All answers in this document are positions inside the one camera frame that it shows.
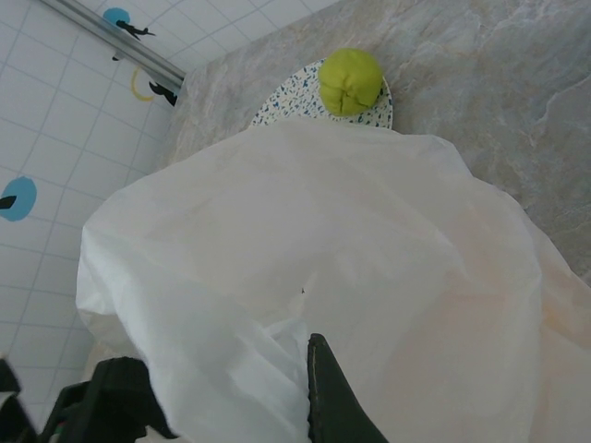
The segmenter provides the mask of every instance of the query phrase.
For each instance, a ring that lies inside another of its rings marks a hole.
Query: shower curtain rod
[[[126,58],[140,66],[152,79],[169,90],[180,90],[185,73],[154,51],[108,23],[78,0],[40,0],[83,29],[96,35]]]

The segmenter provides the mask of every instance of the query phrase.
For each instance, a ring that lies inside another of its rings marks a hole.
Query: plate
[[[320,99],[318,71],[324,59],[303,67],[288,78],[260,107],[250,126],[265,126],[294,115],[328,118],[335,122],[392,128],[392,93],[384,79],[380,95],[372,108],[361,114],[339,117],[332,115]]]

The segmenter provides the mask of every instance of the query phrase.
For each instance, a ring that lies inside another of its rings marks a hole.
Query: countertop
[[[187,76],[163,164],[248,127],[339,47],[376,55],[393,129],[450,140],[591,282],[589,0],[345,0]]]

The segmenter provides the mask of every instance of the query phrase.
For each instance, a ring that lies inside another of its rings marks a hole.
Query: white cloth
[[[308,332],[392,443],[591,435],[591,290],[440,138],[249,129],[111,197],[77,300],[190,441],[306,441]]]

